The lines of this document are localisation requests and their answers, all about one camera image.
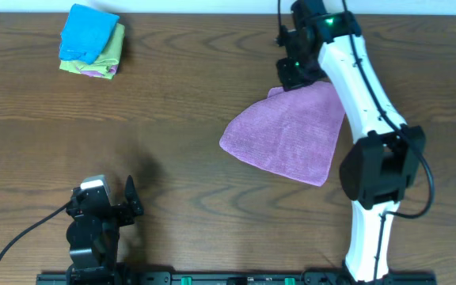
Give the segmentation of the purple microfiber cloth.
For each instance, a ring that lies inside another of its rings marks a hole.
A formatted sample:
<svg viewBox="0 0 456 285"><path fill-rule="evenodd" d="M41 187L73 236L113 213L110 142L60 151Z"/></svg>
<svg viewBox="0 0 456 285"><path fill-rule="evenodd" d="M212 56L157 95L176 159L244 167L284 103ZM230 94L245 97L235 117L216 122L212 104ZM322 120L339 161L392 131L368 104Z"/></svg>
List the purple microfiber cloth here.
<svg viewBox="0 0 456 285"><path fill-rule="evenodd" d="M275 87L227 125L219 145L249 165L321 186L343 119L344 108L329 82L291 91Z"/></svg>

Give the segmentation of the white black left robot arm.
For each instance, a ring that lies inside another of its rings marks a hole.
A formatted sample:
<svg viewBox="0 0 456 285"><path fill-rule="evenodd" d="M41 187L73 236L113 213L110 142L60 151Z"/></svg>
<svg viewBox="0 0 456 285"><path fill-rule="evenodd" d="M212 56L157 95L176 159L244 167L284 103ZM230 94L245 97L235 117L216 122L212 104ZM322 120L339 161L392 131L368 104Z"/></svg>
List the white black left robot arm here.
<svg viewBox="0 0 456 285"><path fill-rule="evenodd" d="M125 201L112 205L105 176L86 178L72 190L66 213L73 222L66 231L72 265L68 284L137 284L128 265L117 261L120 228L144 214L133 178L124 186Z"/></svg>

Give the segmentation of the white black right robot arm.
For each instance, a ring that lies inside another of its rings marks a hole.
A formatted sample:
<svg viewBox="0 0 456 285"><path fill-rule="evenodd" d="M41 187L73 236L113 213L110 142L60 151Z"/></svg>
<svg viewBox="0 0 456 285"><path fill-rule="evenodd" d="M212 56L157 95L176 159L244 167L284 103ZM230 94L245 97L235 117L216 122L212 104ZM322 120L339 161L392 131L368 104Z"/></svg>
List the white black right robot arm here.
<svg viewBox="0 0 456 285"><path fill-rule="evenodd" d="M386 96L352 12L330 13L322 0L298 0L291 16L294 28L280 25L276 38L287 53L276 64L283 88L290 91L328 78L353 138L340 165L341 186L352 209L348 253L341 272L318 272L305 282L434 284L431 273L390 271L386 257L393 219L418 219L435 198L423 156L423 129L410 127Z"/></svg>

